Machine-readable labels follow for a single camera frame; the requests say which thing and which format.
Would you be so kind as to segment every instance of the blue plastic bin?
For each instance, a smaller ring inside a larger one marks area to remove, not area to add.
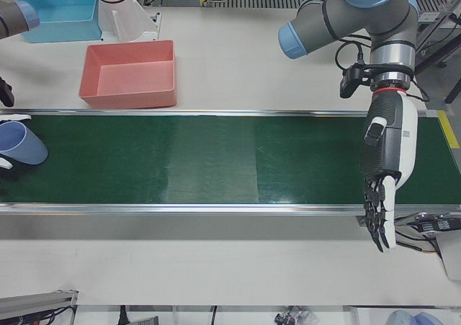
[[[29,43],[97,40],[97,0],[18,0],[37,11],[40,26],[22,35]]]

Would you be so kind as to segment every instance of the white tabletop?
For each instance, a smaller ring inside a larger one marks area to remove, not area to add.
[[[337,45],[286,58],[278,9],[161,9],[176,46],[175,109],[367,110],[339,98]],[[87,45],[0,41],[17,108],[86,108]],[[353,48],[341,61],[354,62]],[[434,254],[380,254],[347,217],[29,217],[0,221],[0,297],[77,289],[80,304],[459,305]]]
[[[178,105],[170,109],[368,110],[371,92],[365,86],[351,99],[339,97],[342,75],[334,64],[339,43],[297,60],[283,54],[278,29],[295,10],[162,8],[161,13],[160,39],[173,40],[176,53]],[[0,76],[13,86],[15,107],[89,108],[78,92],[86,47],[97,43],[103,42],[28,44],[20,35],[1,40]],[[353,46],[341,54],[346,66],[356,59]]]

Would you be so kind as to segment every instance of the blue cup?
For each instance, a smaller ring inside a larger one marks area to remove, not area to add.
[[[0,124],[0,154],[37,165],[46,160],[48,149],[24,123],[9,121]]]

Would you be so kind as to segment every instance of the robotic arm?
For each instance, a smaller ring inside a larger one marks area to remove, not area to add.
[[[23,1],[0,1],[0,39],[36,28],[40,24],[37,12]],[[7,107],[14,105],[12,87],[0,77],[0,101]]]
[[[370,64],[361,52],[344,70],[341,97],[370,86],[372,103],[363,131],[361,170],[368,230],[380,251],[395,242],[395,191],[410,177],[416,156],[418,115],[406,96],[413,79],[418,8],[415,0],[304,0],[279,31],[289,58],[299,58],[365,28]]]

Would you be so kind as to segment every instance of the green conveyor belt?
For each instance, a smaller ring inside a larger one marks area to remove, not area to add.
[[[363,118],[37,115],[44,164],[0,169],[0,202],[360,204]],[[461,204],[436,118],[400,204]]]

